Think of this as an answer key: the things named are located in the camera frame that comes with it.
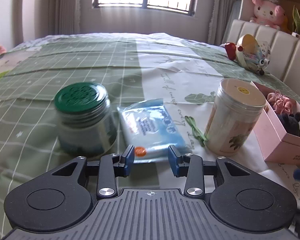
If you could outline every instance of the plastic bag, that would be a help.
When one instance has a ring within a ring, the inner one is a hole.
[[[126,144],[135,147],[134,163],[159,162],[168,159],[168,147],[173,144],[181,154],[189,152],[163,99],[118,107]]]

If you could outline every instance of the black plush toy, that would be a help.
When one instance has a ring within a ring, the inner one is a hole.
[[[300,137],[300,112],[296,112],[295,115],[277,114],[277,116],[287,133]]]

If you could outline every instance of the potted plant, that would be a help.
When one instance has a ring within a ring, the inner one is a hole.
[[[300,10],[293,6],[293,33],[292,36],[300,39]]]

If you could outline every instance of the jar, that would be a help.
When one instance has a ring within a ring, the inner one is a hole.
[[[219,156],[234,155],[248,138],[265,104],[265,96],[253,85],[223,79],[204,133],[207,148]]]
[[[75,83],[55,96],[58,139],[72,155],[92,157],[106,153],[114,144],[114,124],[108,93],[101,84]]]

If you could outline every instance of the plant pot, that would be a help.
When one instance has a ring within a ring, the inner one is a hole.
[[[298,33],[292,33],[291,35],[294,36],[294,37],[296,37],[296,38],[298,38],[300,40],[300,35]]]

